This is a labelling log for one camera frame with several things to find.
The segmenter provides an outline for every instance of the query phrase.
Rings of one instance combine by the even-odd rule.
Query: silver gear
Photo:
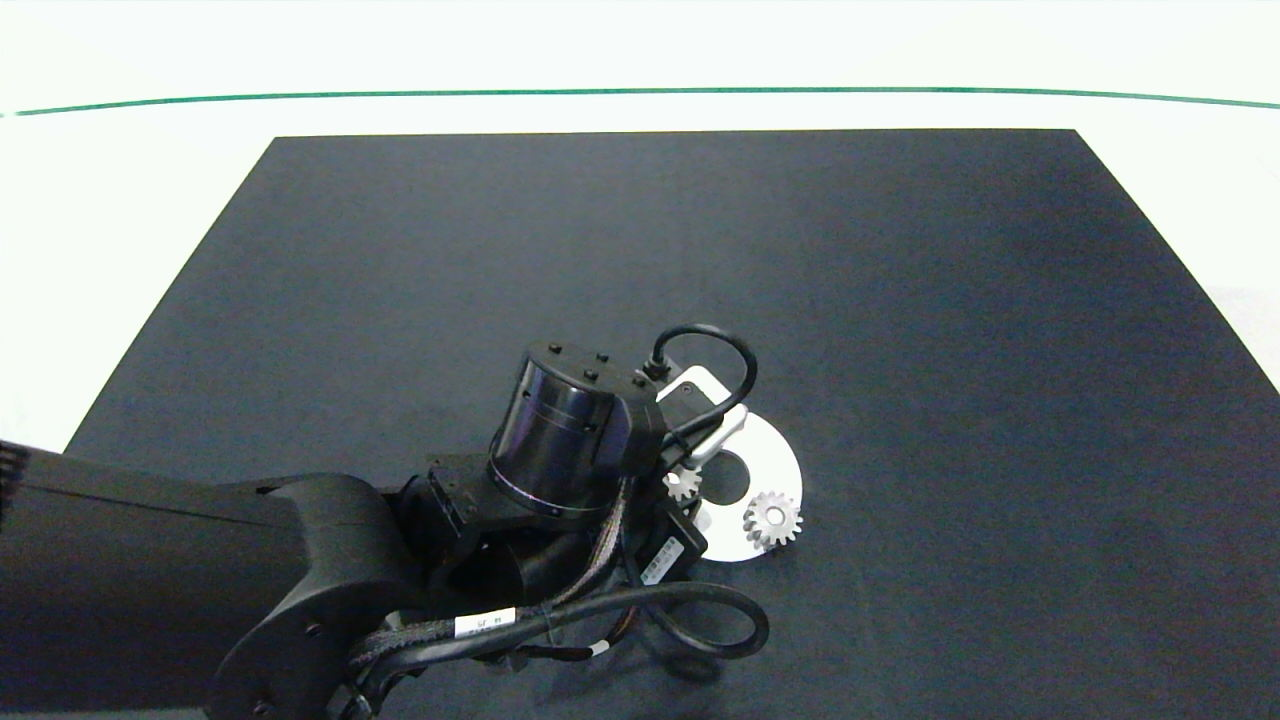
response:
[[[778,492],[762,492],[746,506],[742,514],[742,529],[746,539],[760,550],[773,550],[777,546],[795,542],[796,533],[803,528],[800,507],[790,497]]]
[[[703,475],[698,470],[680,466],[673,473],[667,473],[663,484],[667,486],[667,495],[680,502],[694,497],[703,484]]]

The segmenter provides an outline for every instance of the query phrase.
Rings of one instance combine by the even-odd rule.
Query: black table surface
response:
[[[686,320],[804,471],[800,542],[696,571],[768,647],[454,664],[388,717],[1280,717],[1280,398],[1068,131],[279,138],[68,452],[393,484],[486,447],[529,342]]]

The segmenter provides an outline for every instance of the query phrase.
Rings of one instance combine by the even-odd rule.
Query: label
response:
[[[509,625],[515,621],[515,607],[503,607],[502,610],[481,612],[479,615],[458,615],[453,619],[453,637],[462,638],[466,635],[474,635],[476,633],[500,628],[502,625]]]
[[[680,544],[678,539],[675,537],[667,538],[667,542],[662,543],[662,547],[658,548],[658,555],[654,555],[653,560],[649,561],[649,566],[644,569],[644,573],[640,573],[640,582],[652,585],[667,577],[667,570],[671,570],[671,566],[676,564],[676,559],[682,552],[685,552],[685,546]]]

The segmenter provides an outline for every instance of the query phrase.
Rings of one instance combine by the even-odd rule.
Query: white background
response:
[[[1280,380],[1280,109],[1010,95],[202,102],[366,90],[982,86],[1280,102],[1270,3],[0,4],[0,437],[61,450],[276,136],[1075,128]]]

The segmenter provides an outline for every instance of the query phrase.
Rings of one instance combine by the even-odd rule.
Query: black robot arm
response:
[[[684,388],[658,400],[673,372],[664,346],[687,333],[739,350],[744,380],[727,398]],[[384,493],[344,475],[202,486],[5,445],[0,676],[19,682],[0,711],[202,703],[212,720],[371,717],[399,679],[438,662],[590,659],[637,609],[696,651],[754,653],[768,638],[759,605],[671,582],[708,546],[695,507],[663,480],[755,374],[746,343],[710,325],[664,332],[640,369],[534,343],[488,452],[430,456]],[[604,588],[611,579],[621,584]],[[753,630],[700,638],[663,610],[676,602],[733,607]],[[108,644],[56,632],[88,606]],[[596,643],[539,643],[607,612],[618,618]],[[67,674],[82,694],[42,689]]]

